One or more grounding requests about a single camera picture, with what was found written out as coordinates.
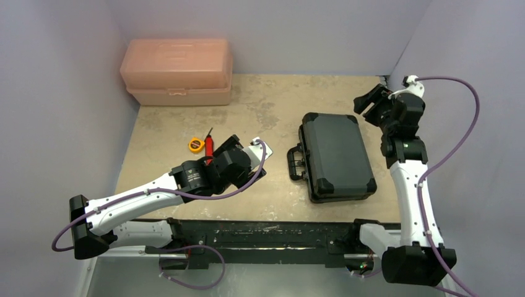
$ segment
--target gray wall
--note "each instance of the gray wall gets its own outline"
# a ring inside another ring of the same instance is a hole
[[[234,71],[390,74],[430,0],[108,0],[125,37],[224,37]]]
[[[115,189],[137,113],[125,49],[102,0],[1,2],[0,295],[73,295],[80,262],[51,240],[70,197]]]
[[[460,151],[430,178],[436,219],[454,269],[482,296],[522,296],[525,256],[525,2],[433,1],[391,76],[453,75],[479,91],[479,123]],[[474,114],[469,91],[425,82],[419,135],[435,164]]]

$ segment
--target case handle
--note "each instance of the case handle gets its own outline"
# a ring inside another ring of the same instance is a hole
[[[305,172],[302,171],[301,175],[297,174],[297,167],[304,167],[305,165],[305,159],[301,159],[300,161],[295,161],[295,158],[293,156],[293,153],[301,152],[302,147],[301,143],[298,143],[297,146],[292,147],[288,150],[288,154],[286,154],[286,158],[288,159],[288,171],[290,173],[290,178],[292,181],[300,181],[301,179],[305,178]]]

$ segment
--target red screwdriver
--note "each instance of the red screwdriver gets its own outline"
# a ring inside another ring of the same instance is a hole
[[[208,132],[208,135],[206,135],[206,138],[204,139],[204,145],[205,145],[205,148],[206,148],[206,156],[207,157],[211,157],[213,156],[213,138],[211,136],[211,132],[213,130],[213,127],[212,129],[210,129],[210,132]],[[212,160],[206,160],[206,164],[209,164]]]

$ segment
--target black case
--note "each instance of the black case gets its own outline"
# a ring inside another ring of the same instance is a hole
[[[377,190],[355,116],[307,113],[299,127],[300,143],[288,151],[290,178],[308,183],[314,203],[363,200]],[[302,160],[294,159],[300,152]],[[297,174],[297,167],[305,170]]]

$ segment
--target tape measure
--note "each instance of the tape measure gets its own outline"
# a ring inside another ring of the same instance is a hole
[[[188,148],[192,153],[200,153],[204,149],[205,144],[206,143],[204,142],[204,140],[199,139],[197,137],[193,137],[188,143]]]

